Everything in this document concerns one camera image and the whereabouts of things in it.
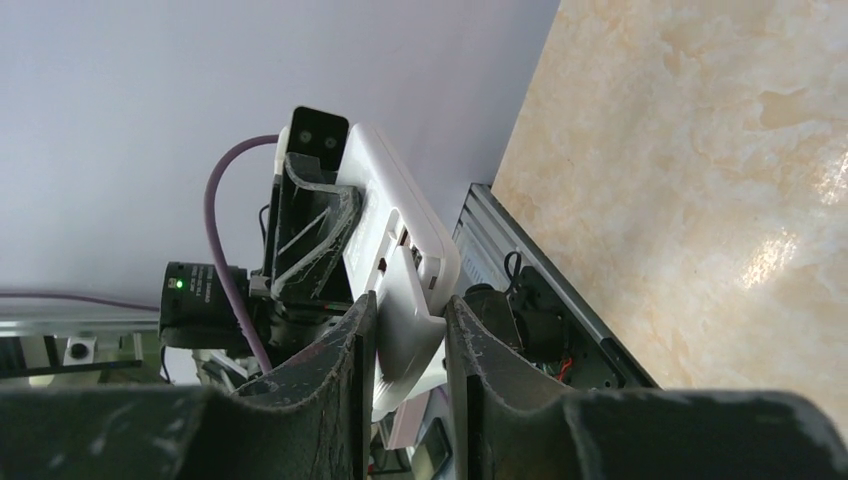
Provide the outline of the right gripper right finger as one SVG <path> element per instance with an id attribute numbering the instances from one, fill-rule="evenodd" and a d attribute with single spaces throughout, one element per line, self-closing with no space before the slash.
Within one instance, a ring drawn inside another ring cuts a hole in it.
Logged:
<path id="1" fill-rule="evenodd" d="M 449 301 L 446 355 L 460 479 L 843 479 L 831 420 L 780 391 L 581 392 Z"/>

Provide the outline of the white remote control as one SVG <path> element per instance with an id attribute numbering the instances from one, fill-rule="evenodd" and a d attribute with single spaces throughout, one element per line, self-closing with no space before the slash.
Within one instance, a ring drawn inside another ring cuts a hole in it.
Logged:
<path id="1" fill-rule="evenodd" d="M 350 288 L 374 290 L 398 246 L 410 250 L 429 312 L 442 312 L 460 273 L 460 254 L 403 161 L 376 128 L 355 124 L 336 183 L 361 194 L 362 213 L 343 250 Z"/>

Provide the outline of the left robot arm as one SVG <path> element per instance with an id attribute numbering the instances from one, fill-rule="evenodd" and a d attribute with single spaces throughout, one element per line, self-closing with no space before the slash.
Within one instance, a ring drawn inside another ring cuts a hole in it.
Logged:
<path id="1" fill-rule="evenodd" d="M 343 316 L 354 302 L 343 251 L 361 218 L 363 195 L 334 178 L 318 158 L 287 154 L 272 186 L 261 265 L 227 269 L 269 350 L 283 349 L 286 336 Z M 177 348 L 250 351 L 212 264 L 167 265 L 159 338 Z"/>

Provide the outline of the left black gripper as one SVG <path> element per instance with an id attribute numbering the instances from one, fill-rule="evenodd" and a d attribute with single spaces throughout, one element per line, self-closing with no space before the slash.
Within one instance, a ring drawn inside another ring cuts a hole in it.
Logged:
<path id="1" fill-rule="evenodd" d="M 320 160 L 287 153 L 275 180 L 276 224 L 266 249 L 269 297 L 288 311 L 344 312 L 353 303 L 343 252 L 362 193 L 331 182 Z"/>

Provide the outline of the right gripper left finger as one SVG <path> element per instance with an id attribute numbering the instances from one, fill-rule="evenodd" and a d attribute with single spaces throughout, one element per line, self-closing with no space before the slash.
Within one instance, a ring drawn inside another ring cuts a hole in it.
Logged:
<path id="1" fill-rule="evenodd" d="M 228 393 L 215 387 L 1 391 L 5 479 L 362 479 L 377 301 Z"/>

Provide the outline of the white battery cover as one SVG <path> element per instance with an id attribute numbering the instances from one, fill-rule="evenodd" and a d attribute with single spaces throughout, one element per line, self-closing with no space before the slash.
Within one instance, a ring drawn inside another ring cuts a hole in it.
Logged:
<path id="1" fill-rule="evenodd" d="M 443 343 L 450 290 L 422 286 L 411 249 L 397 247 L 377 290 L 377 371 L 371 420 L 377 422 L 405 401 L 444 382 L 433 366 Z"/>

